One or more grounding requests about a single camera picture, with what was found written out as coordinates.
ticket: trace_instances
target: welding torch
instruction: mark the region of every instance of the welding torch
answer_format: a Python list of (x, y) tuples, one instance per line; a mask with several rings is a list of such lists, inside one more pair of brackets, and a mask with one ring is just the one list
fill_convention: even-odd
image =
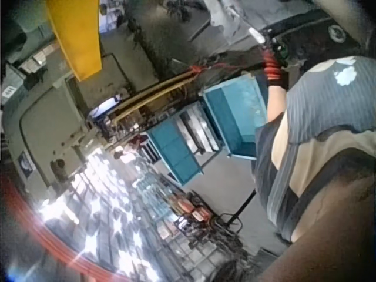
[(283, 67), (287, 67), (287, 61), (285, 60), (286, 55), (283, 55), (283, 53), (287, 53), (287, 50), (283, 43), (279, 42), (276, 38), (270, 38), (267, 32), (263, 32), (263, 34), (261, 34), (252, 26), (248, 20), (248, 17), (241, 8), (236, 8), (233, 4), (227, 5), (225, 1), (222, 1), (222, 4), (224, 6), (224, 10), (232, 18), (239, 18), (239, 20), (243, 21), (247, 25), (250, 35), (257, 41), (258, 44), (261, 45), (264, 50), (271, 50), (279, 64)]

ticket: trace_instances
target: work glove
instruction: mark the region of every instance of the work glove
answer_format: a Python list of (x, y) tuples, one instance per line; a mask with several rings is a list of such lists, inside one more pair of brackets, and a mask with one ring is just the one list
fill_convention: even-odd
[(268, 79), (269, 86), (281, 86), (286, 91), (288, 90), (288, 72), (282, 70), (281, 65), (274, 56), (274, 53), (269, 49), (263, 50), (263, 57), (265, 61), (265, 75)]

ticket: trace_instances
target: person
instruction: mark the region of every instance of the person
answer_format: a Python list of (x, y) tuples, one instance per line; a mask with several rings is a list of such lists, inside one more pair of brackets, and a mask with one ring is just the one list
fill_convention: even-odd
[(113, 154), (113, 158), (115, 160), (119, 160), (121, 156), (126, 155), (127, 153), (135, 152), (138, 149), (141, 149), (144, 146), (144, 143), (148, 140), (147, 135), (138, 134), (132, 139), (130, 139), (125, 146), (125, 148), (121, 151), (116, 151)]
[(264, 59), (256, 191), (292, 245), (259, 277), (228, 261), (208, 281), (376, 281), (376, 61), (319, 63), (287, 91), (273, 54)]

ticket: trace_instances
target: sticker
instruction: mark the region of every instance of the sticker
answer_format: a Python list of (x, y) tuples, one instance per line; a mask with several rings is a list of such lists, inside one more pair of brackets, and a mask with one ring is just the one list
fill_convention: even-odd
[(7, 88), (5, 88), (5, 90), (1, 93), (1, 96), (3, 96), (4, 98), (10, 98), (15, 92), (17, 91), (17, 88), (16, 87), (13, 87), (11, 85), (9, 85)]
[(27, 150), (22, 151), (19, 155), (18, 164), (26, 178), (29, 178), (32, 172), (36, 169)]

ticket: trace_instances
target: industrial machine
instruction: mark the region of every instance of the industrial machine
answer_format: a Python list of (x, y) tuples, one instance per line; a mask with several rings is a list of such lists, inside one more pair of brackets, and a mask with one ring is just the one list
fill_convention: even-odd
[[(44, 9), (40, 1), (30, 2), (38, 3), (29, 4), (38, 7), (36, 10)], [(96, 1), (73, 2), (47, 0), (48, 17), (31, 20), (37, 26), (30, 30), (22, 28), (27, 25), (22, 21), (27, 18), (22, 16), (23, 10), (17, 8), (18, 13), (9, 19), (17, 32), (9, 35), (9, 44), (4, 41), (8, 49), (2, 57), (2, 125), (18, 192), (29, 208), (61, 208), (69, 222), (65, 222), (66, 230), (54, 229), (57, 223), (48, 226), (59, 230), (56, 233), (61, 240), (66, 239), (67, 230), (76, 234), (72, 222), (81, 219), (72, 210), (90, 205), (91, 213), (96, 211), (89, 212), (87, 226), (79, 229), (90, 235), (89, 241), (102, 230), (103, 221), (107, 221), (108, 230), (114, 229), (110, 216), (124, 223), (121, 230), (136, 234), (124, 240), (114, 236), (118, 245), (113, 249), (109, 231), (99, 232), (108, 236), (104, 239), (109, 245), (104, 248), (109, 250), (108, 260), (100, 251), (97, 260), (91, 256), (96, 253), (95, 248), (90, 249), (96, 241), (88, 243), (85, 259), (107, 272), (84, 263), (75, 267), (94, 273), (100, 281), (118, 271), (115, 250), (123, 262), (133, 264), (133, 270), (121, 270), (120, 279), (157, 281), (151, 265), (163, 259), (154, 256), (152, 263), (141, 260), (143, 249), (137, 245), (141, 240), (137, 234), (142, 233), (142, 223), (128, 224), (129, 218), (138, 214), (139, 220), (146, 222), (143, 237), (153, 250), (149, 253), (161, 251), (164, 255), (160, 257), (170, 256), (166, 258), (170, 263), (182, 250), (171, 252), (166, 244), (183, 244), (174, 228), (165, 228), (171, 221), (185, 238), (193, 234), (195, 240), (188, 247), (201, 253), (201, 245), (207, 242), (242, 252), (236, 234), (220, 220), (214, 222), (205, 205), (193, 203), (188, 215), (176, 218), (161, 198), (171, 195), (170, 187), (184, 189), (191, 179), (200, 177), (222, 150), (229, 157), (256, 159), (254, 134), (266, 122), (267, 103), (259, 44), (273, 47), (290, 74), (290, 86), (319, 61), (374, 50), (374, 31), (368, 32), (373, 26), (366, 17), (361, 17), (363, 29), (358, 32), (351, 24), (356, 16), (345, 21), (338, 17), (341, 11), (333, 12), (323, 1), (318, 2), (328, 14), (310, 1), (298, 0), (272, 1), (273, 5), (270, 1), (108, 0), (100, 1), (99, 7)], [(331, 16), (341, 20), (336, 22)], [(137, 152), (114, 161), (113, 153), (124, 150), (140, 133), (147, 135), (147, 141)], [(101, 172), (106, 175), (103, 182), (108, 181), (104, 186), (91, 180)], [(120, 172), (126, 175), (125, 180), (118, 177)], [(114, 188), (117, 185), (126, 189)], [(92, 191), (94, 204), (81, 198), (91, 194), (84, 191)], [(68, 202), (74, 202), (70, 199), (76, 199), (80, 208), (68, 208)], [(107, 209), (107, 219), (94, 216), (101, 213), (101, 207)], [(167, 215), (173, 219), (169, 224)], [(159, 232), (162, 227), (157, 226), (160, 222), (163, 236)], [(153, 236), (163, 247), (152, 245)], [(81, 244), (85, 241), (66, 243), (77, 253)], [(210, 256), (216, 250), (208, 251)], [(167, 263), (158, 267), (166, 281), (198, 281), (202, 277), (193, 274), (200, 260), (188, 262), (190, 253), (184, 252), (182, 260), (192, 266), (175, 263), (174, 271), (179, 273), (175, 276)], [(130, 258), (130, 253), (138, 259)], [(209, 255), (202, 257), (210, 261)]]

